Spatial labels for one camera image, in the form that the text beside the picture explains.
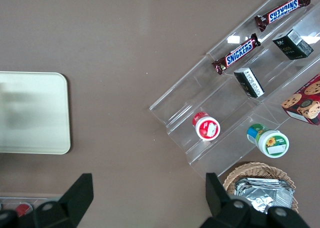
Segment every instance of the cream plastic tray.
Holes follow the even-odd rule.
[[[66,78],[0,71],[0,153],[61,155],[70,146]]]

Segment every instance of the clear acrylic display stand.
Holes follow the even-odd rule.
[[[47,202],[48,198],[35,197],[0,197],[1,210],[15,210],[20,204],[29,204],[33,209]]]
[[[310,5],[268,25],[264,32],[256,25],[256,15],[264,15],[287,1],[264,3],[150,107],[165,125],[168,135],[184,150],[189,164],[203,178],[208,172],[221,175],[255,147],[246,137],[251,125],[262,123],[269,129],[279,128],[289,118],[281,103],[314,76],[308,74],[317,74],[314,71],[320,60],[318,0],[311,0]],[[277,34],[292,28],[314,49],[309,57],[289,60],[272,42]],[[253,33],[257,34],[261,46],[219,75],[212,62],[234,50]],[[234,76],[234,71],[241,67],[252,69],[265,91],[263,96],[246,95]],[[198,137],[192,119],[200,111],[220,123],[221,133],[215,140],[203,141]]]

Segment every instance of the silver foil wrapper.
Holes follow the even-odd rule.
[[[294,190],[279,179],[243,178],[235,184],[234,194],[247,198],[259,212],[270,207],[291,208]]]

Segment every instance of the sunflower label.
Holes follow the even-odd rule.
[[[250,126],[246,134],[248,140],[270,158],[283,156],[289,148],[288,138],[278,130],[268,129],[263,124]]]

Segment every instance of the cookie box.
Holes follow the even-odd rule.
[[[320,124],[320,73],[282,104],[292,118],[318,126]]]

